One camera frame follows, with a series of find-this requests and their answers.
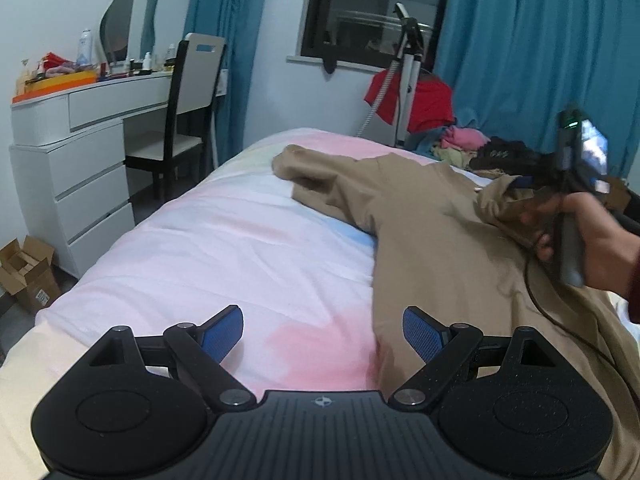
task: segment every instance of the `pink cloth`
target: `pink cloth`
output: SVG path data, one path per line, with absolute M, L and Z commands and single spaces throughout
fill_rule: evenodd
M 442 137 L 443 148 L 455 148 L 462 152 L 476 152 L 489 142 L 482 132 L 473 128 L 450 126 Z

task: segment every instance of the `blue gripper pad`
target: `blue gripper pad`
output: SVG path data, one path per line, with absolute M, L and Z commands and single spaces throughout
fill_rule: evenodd
M 228 306 L 200 327 L 202 330 L 200 346 L 209 357 L 220 364 L 240 341 L 243 328 L 244 318 L 240 308 L 237 305 Z
M 416 307 L 409 307 L 402 315 L 402 332 L 420 358 L 428 363 L 442 350 L 447 329 L 437 321 L 433 325 L 416 313 Z

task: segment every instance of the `circular mount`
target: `circular mount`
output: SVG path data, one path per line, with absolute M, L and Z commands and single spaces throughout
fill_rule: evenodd
M 564 478 L 597 467 L 612 420 L 586 383 L 498 380 L 499 373 L 462 384 L 443 400 L 438 424 L 458 452 L 490 471 L 523 478 Z
M 96 479 L 147 476 L 190 452 L 206 430 L 202 399 L 178 381 L 128 365 L 71 372 L 31 419 L 52 470 Z
M 427 397 L 420 390 L 406 388 L 396 392 L 394 398 L 404 406 L 417 406 L 418 404 L 422 404 Z
M 251 400 L 251 394 L 246 390 L 232 388 L 220 394 L 220 402 L 227 406 L 242 406 Z

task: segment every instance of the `blue curtain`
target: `blue curtain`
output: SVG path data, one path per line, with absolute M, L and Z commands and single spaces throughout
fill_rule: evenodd
M 184 33 L 199 32 L 226 39 L 222 67 L 228 68 L 227 94 L 218 102 L 216 142 L 223 163 L 242 150 L 255 46 L 264 0 L 191 0 Z
M 140 39 L 140 59 L 144 59 L 147 52 L 153 52 L 156 44 L 156 7 L 158 0 L 146 0 L 145 20 Z
M 434 71 L 459 117 L 488 136 L 554 150 L 574 102 L 626 176 L 640 139 L 640 0 L 448 0 Z

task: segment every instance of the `dresser drawer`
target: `dresser drawer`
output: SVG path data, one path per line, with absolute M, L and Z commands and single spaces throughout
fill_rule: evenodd
M 78 277 L 87 272 L 118 238 L 133 227 L 133 208 L 127 203 L 73 242 L 69 250 L 76 264 Z
M 53 196 L 124 160 L 122 122 L 96 130 L 49 152 Z
M 14 105 L 11 110 L 14 143 L 23 146 L 45 146 L 68 139 L 69 102 L 67 95 L 33 103 Z
M 69 124 L 77 130 L 87 124 L 117 117 L 169 99 L 171 77 L 143 77 L 124 84 L 107 84 L 69 94 Z
M 65 240 L 71 240 L 101 216 L 129 200 L 124 166 L 92 180 L 56 203 Z

